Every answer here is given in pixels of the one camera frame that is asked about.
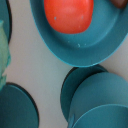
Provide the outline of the teal padded gripper finger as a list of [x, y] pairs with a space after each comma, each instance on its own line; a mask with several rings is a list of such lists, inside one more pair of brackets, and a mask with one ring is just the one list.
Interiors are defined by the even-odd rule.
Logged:
[[6, 68], [11, 62], [8, 40], [3, 28], [4, 22], [0, 20], [0, 90], [6, 84]]

